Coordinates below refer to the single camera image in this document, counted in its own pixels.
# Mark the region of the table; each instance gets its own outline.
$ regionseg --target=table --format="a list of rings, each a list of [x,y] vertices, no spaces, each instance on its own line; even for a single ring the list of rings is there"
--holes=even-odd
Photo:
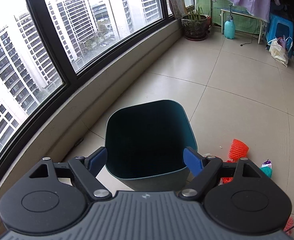
[[[223,9],[223,8],[220,9],[220,14],[221,14],[221,17],[222,17],[222,34],[224,34],[224,14],[225,14],[225,12],[230,12],[230,10],[229,9]],[[258,37],[258,44],[259,44],[260,43],[260,39],[262,37],[263,20],[255,17],[255,16],[252,16],[250,14],[236,12],[236,11],[233,11],[233,10],[232,10],[232,14],[237,14],[237,15],[242,15],[242,16],[249,17],[249,18],[258,19],[258,23],[260,21],[260,35]]]

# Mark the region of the gray ribbed panel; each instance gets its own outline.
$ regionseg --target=gray ribbed panel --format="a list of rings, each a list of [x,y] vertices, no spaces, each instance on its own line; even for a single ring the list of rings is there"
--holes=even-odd
[[[289,240],[279,231],[244,236],[209,220],[197,202],[183,201],[173,192],[120,191],[116,198],[95,203],[84,219],[64,232],[25,236],[9,231],[3,240]]]

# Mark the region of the green trash bin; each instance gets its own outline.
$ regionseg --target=green trash bin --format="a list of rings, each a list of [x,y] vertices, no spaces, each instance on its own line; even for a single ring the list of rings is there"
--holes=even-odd
[[[183,107],[160,100],[116,111],[108,120],[108,172],[135,191],[181,190],[189,174],[183,150],[197,150]]]

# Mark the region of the blue stool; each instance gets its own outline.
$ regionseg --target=blue stool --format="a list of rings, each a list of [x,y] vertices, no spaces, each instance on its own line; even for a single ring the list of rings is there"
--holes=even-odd
[[[269,25],[266,31],[266,41],[270,42],[275,38],[280,38],[285,36],[285,39],[291,37],[292,39],[288,39],[286,44],[286,48],[289,49],[294,36],[294,24],[293,22],[286,20],[280,16],[270,13],[269,14]],[[288,51],[288,57],[292,57],[292,49]]]

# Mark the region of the checkered green cloth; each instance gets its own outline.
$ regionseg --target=checkered green cloth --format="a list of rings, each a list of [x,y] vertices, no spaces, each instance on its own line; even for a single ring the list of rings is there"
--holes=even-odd
[[[216,0],[216,2],[213,3],[213,22],[214,23],[221,25],[220,8],[229,9],[230,8],[229,4],[231,4],[231,2],[227,0]],[[203,13],[208,14],[208,12],[210,12],[210,0],[196,0],[195,7],[202,8]],[[236,6],[232,8],[238,11],[246,11],[246,9],[241,6]],[[227,20],[227,15],[229,15],[229,13],[226,12],[224,15],[224,23]],[[236,30],[247,32],[247,33],[255,33],[255,34],[258,34],[260,32],[260,21],[258,19],[253,19],[253,18],[242,16],[242,15],[236,15],[236,14],[234,14],[233,17],[234,17]]]

